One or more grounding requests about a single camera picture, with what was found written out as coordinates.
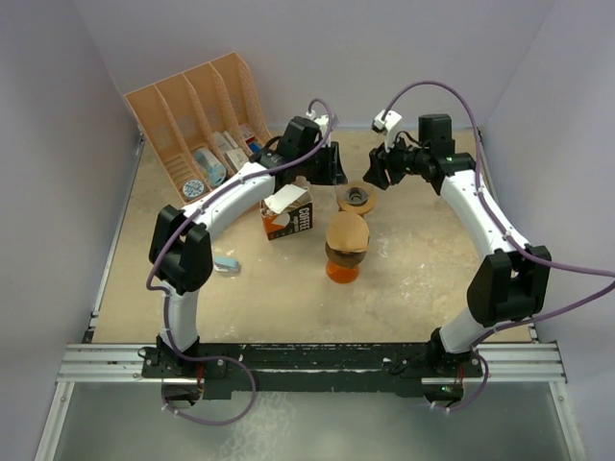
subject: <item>black bracket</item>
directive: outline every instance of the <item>black bracket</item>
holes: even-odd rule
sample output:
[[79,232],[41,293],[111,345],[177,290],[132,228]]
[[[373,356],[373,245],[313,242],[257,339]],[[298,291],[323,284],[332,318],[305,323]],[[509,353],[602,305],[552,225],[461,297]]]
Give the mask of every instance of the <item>black bracket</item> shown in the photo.
[[[282,136],[273,137],[250,157],[265,168],[276,168],[296,160],[312,149],[321,139],[318,124],[305,117],[294,117]],[[348,182],[339,156],[339,144],[323,146],[312,158],[276,174],[276,190],[304,176],[314,185],[337,185]]]
[[[480,365],[472,364],[469,355],[434,366],[425,343],[195,344],[186,353],[240,360],[263,392],[384,392],[454,401],[460,385],[423,385],[422,378],[457,378],[460,367],[465,376],[482,376]],[[141,350],[143,377],[195,378],[196,364],[173,355],[161,341],[156,348]],[[228,362],[205,362],[204,377],[207,400],[227,400],[233,391],[250,391],[245,373]]]
[[406,175],[416,175],[430,183],[440,195],[442,182],[457,171],[474,170],[476,163],[468,153],[455,153],[453,122],[447,114],[419,117],[419,146],[407,146],[398,138],[386,152],[384,144],[369,153],[370,167],[363,180],[385,190]]
[[[531,255],[551,261],[544,246],[527,246]],[[488,255],[470,283],[467,301],[474,319],[484,327],[498,322],[521,321],[542,310],[549,280],[549,267],[519,255],[497,250]]]
[[[171,205],[159,213],[152,237],[149,259],[152,264],[168,239],[185,221],[184,212]],[[164,256],[156,277],[171,284],[179,295],[198,290],[213,270],[211,240],[204,224],[190,223]]]

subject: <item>gray wall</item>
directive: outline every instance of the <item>gray wall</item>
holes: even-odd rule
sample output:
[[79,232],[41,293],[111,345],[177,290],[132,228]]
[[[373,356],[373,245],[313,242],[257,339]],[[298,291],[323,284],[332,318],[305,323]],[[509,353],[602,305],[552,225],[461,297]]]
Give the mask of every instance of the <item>gray wall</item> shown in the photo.
[[[558,0],[486,126],[502,208],[556,260],[615,269],[615,3]],[[608,279],[553,273],[546,310]],[[538,326],[562,350],[590,459],[613,459],[615,298]]]
[[0,2],[0,458],[32,459],[81,339],[135,125],[69,0]]
[[[554,0],[74,0],[125,93],[231,51],[253,69],[268,122],[321,96],[342,126],[366,127],[403,86],[453,85],[484,123]],[[408,124],[458,103],[423,89]]]

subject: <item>beige floor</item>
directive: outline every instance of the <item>beige floor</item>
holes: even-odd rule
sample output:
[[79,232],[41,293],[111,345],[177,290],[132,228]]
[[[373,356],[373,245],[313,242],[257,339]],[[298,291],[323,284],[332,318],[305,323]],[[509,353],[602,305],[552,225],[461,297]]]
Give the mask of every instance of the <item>beige floor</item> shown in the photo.
[[[368,152],[381,142],[371,132],[339,132],[344,168],[360,178]],[[469,132],[456,134],[457,151],[473,152]],[[198,329],[211,342],[425,341],[465,303],[479,261],[465,229],[420,178],[380,192],[367,215],[370,250],[359,278],[338,285],[325,274],[325,230],[337,211],[333,190],[313,187],[312,230],[269,242],[256,211],[213,243],[215,255],[241,265],[234,278],[214,273],[200,293]],[[153,342],[160,327],[160,295],[147,292],[147,253],[159,210],[181,206],[158,159],[146,147],[94,341]],[[527,341],[515,328],[497,340]]]

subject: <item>metal frame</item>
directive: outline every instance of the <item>metal frame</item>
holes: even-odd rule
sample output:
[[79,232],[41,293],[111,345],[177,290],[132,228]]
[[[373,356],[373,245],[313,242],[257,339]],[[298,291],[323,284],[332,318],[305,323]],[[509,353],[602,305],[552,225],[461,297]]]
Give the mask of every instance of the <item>metal frame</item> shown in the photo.
[[[96,329],[98,313],[101,307],[111,264],[124,217],[130,201],[136,172],[145,146],[141,134],[135,155],[135,170],[131,187],[127,191],[96,300],[92,309],[90,322],[85,335],[89,342]],[[491,178],[486,173],[487,181]],[[534,324],[529,325],[530,343],[485,343],[479,346],[480,354],[487,360],[490,369],[489,382],[548,382],[551,387],[553,404],[560,421],[562,432],[572,461],[586,461],[585,447],[575,419],[572,401],[566,388],[566,375],[561,362],[557,344],[540,344]],[[58,373],[56,392],[45,423],[45,428],[38,445],[35,461],[54,459],[62,427],[68,411],[73,389],[76,383],[149,383],[161,384],[160,378],[144,378],[141,375],[143,361],[137,352],[151,344],[77,344],[65,349],[64,358]],[[465,382],[481,382],[481,377],[466,377]],[[194,383],[193,379],[166,378],[165,383]],[[452,378],[423,378],[423,384],[451,384]]]
[[[161,378],[141,375],[143,359],[137,352],[153,344],[75,344],[66,347],[58,382],[149,382]],[[557,344],[485,343],[480,354],[489,363],[489,382],[566,382]],[[454,378],[423,378],[424,384],[449,384]],[[466,377],[465,382],[481,382]],[[165,378],[165,383],[194,383],[189,378]]]
[[570,459],[573,461],[587,461],[585,445],[580,436],[580,430],[577,425],[577,417],[575,408],[572,405],[572,400],[568,395],[568,388],[564,382],[550,382],[551,394],[557,418],[561,424],[561,430],[564,434],[566,447],[570,453]]
[[74,387],[75,383],[73,382],[59,382],[57,384],[45,428],[40,436],[35,461],[51,461],[54,459]]
[[105,262],[105,269],[103,276],[98,286],[98,293],[96,294],[96,300],[94,301],[94,307],[92,309],[92,319],[98,317],[98,311],[103,303],[103,297],[105,296],[105,288],[107,288],[107,280],[109,279],[109,272],[111,271],[111,264],[113,263],[113,257],[115,256],[115,249],[117,248],[117,242],[119,241],[119,235],[122,232],[122,226],[124,225],[124,218],[126,217],[126,210],[128,209],[128,202],[131,200],[131,194],[133,187],[135,186],[136,172],[138,171],[138,165],[141,163],[141,156],[143,155],[143,149],[145,148],[145,137],[143,133],[140,133],[139,140],[136,145],[135,151],[135,167],[131,173],[130,187],[126,191],[126,197],[122,203],[122,215],[117,222],[115,233],[113,234],[113,240],[111,241],[111,247],[109,248],[109,254],[107,255],[107,262]]

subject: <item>light blue container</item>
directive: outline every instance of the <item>light blue container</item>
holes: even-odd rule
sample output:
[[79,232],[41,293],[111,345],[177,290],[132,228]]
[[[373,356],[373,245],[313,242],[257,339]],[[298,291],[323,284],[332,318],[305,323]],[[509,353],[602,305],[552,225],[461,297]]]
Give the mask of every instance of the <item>light blue container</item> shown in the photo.
[[227,169],[220,160],[205,147],[192,154],[211,187],[217,187],[227,178]]

